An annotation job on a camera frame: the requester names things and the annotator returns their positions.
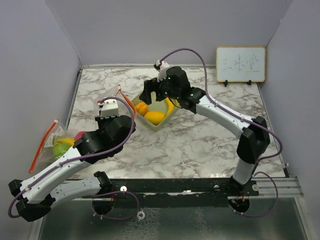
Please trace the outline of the red apple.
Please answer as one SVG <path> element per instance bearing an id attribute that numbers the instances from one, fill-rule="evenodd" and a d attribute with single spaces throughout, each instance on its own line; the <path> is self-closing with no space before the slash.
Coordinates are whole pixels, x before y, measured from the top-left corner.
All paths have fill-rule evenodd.
<path id="1" fill-rule="evenodd" d="M 80 131 L 78 132 L 75 137 L 74 137 L 74 140 L 77 141 L 79 140 L 86 132 L 85 131 Z"/>

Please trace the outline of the yellow banana bunch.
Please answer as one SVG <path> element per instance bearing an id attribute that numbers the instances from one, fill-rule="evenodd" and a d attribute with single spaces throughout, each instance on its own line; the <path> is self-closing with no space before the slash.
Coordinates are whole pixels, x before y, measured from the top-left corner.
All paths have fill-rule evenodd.
<path id="1" fill-rule="evenodd" d="M 75 140 L 69 137 L 59 137 L 55 140 L 56 144 L 68 144 L 70 146 L 73 146 L 75 143 Z"/>

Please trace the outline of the clear zip bag red zipper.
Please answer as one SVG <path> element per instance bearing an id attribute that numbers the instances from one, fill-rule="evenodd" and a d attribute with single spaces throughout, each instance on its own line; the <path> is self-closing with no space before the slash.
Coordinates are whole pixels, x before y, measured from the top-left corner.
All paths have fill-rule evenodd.
<path id="1" fill-rule="evenodd" d="M 60 120 L 55 119 L 40 141 L 28 172 L 36 174 L 57 160 L 53 156 L 53 146 L 58 145 L 55 143 L 57 138 L 74 140 L 75 136 L 76 134 L 67 130 Z"/>

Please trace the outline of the green lime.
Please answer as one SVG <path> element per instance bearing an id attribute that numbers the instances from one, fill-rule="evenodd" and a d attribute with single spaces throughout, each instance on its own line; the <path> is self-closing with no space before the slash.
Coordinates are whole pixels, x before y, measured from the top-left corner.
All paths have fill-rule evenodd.
<path id="1" fill-rule="evenodd" d="M 67 143 L 60 143 L 60 144 L 54 145 L 52 148 L 53 157 L 56 160 L 59 159 L 69 150 L 70 147 L 71 145 Z"/>

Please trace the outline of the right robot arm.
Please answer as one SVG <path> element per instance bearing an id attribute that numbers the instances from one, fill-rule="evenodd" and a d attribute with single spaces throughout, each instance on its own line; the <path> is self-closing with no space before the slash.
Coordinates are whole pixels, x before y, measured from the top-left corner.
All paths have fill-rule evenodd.
<path id="1" fill-rule="evenodd" d="M 239 140 L 236 153 L 239 157 L 235 172 L 231 176 L 229 189 L 240 196 L 248 189 L 258 159 L 270 144 L 266 120 L 258 116 L 251 118 L 219 103 L 198 87 L 191 86 L 186 72 L 179 66 L 167 67 L 159 76 L 143 83 L 139 99 L 150 105 L 151 93 L 160 102 L 166 98 L 176 100 L 182 109 L 204 116 L 227 129 Z"/>

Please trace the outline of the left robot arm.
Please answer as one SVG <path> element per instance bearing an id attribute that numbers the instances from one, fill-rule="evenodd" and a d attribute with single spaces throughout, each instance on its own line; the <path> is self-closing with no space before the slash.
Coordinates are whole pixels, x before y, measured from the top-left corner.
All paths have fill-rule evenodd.
<path id="1" fill-rule="evenodd" d="M 14 196 L 8 208 L 10 218 L 22 217 L 33 222 L 62 203 L 95 195 L 103 198 L 114 189 L 104 171 L 65 183 L 75 173 L 119 153 L 136 124 L 132 117 L 121 115 L 104 119 L 98 126 L 95 131 L 85 132 L 66 153 L 36 175 L 8 184 Z"/>

